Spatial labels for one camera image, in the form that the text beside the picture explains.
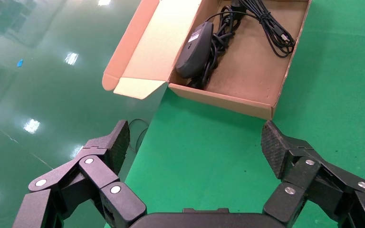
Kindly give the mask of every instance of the green epoxy floor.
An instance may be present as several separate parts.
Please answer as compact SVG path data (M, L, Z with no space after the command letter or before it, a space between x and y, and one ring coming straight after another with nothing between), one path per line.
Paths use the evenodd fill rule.
M71 160L88 139L120 119L151 120L161 90L139 101L101 86L139 2L0 0L0 228L11 227L28 183ZM132 142L143 127L134 126ZM65 226L104 223L87 202Z

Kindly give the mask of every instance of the blue object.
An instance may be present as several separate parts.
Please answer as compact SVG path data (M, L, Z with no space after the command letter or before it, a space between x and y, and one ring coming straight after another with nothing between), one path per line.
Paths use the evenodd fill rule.
M23 65L23 59L21 59L19 62L18 62L18 67L21 67L21 65Z

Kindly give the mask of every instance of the green floor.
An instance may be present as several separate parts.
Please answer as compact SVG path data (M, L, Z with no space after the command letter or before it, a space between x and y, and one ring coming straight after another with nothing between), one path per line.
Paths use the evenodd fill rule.
M22 2L0 0L0 228L11 227L31 180L118 120L151 120L163 95L138 101L101 87L139 0ZM365 178L365 1L313 1L275 122ZM278 184L259 147L263 123L167 91L126 183L149 212L260 212ZM65 226L104 221L88 202ZM310 203L296 227L335 225Z
M71 160L88 139L110 133L118 120L149 121L158 107L161 91L139 101L102 88L139 0L97 1L0 0L0 228L11 227L30 181ZM24 18L20 28L11 24ZM143 127L134 126L132 141ZM65 225L104 223L87 202Z

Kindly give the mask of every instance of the green mat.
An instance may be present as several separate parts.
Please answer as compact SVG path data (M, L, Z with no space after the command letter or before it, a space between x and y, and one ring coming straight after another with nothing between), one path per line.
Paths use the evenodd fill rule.
M365 1L313 1L274 122L365 178ZM279 184L261 152L263 124L167 90L126 183L149 213L261 212ZM308 202L294 227L336 224Z

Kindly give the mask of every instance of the black cable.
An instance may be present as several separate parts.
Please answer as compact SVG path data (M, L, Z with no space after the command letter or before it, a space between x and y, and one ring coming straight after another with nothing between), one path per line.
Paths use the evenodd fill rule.
M242 11L233 11L230 6L224 6L220 13L210 16L206 21L220 16L218 31L213 33L211 40L211 52L203 70L191 78L188 87L196 89L204 89L208 84L212 71L218 67L218 57L226 52L229 47L230 39L235 35L235 31L240 25L242 17L238 15L246 15L256 19L263 27L267 36L269 45L273 52L280 58L287 57L293 52L296 44L292 36L273 18L262 0L239 0L240 3L252 14L248 14L245 9Z
M139 119L139 118L137 118L137 119L133 119L130 123L129 123L129 131L131 131L131 126L132 126L132 124L135 122L135 121L137 121L137 120L140 120L140 121L142 121L142 122L144 122L145 124L146 124L146 128L139 134L139 136L138 136L138 139L136 140L136 145L135 145L135 148L132 148L132 146L131 146L131 142L129 142L129 144L128 144L128 147L133 151L133 152L135 152L135 153L138 153L138 150L139 150L139 147L140 147L140 144L139 144L139 141L141 141L140 140L140 138L143 136L143 134L147 131L147 129L149 129L149 124L148 124L148 122L146 122L145 120L143 120L143 119Z
M277 56L285 58L293 52L296 44L295 40L271 15L271 12L265 7L262 0L239 1L248 11L255 15L262 25L269 45Z

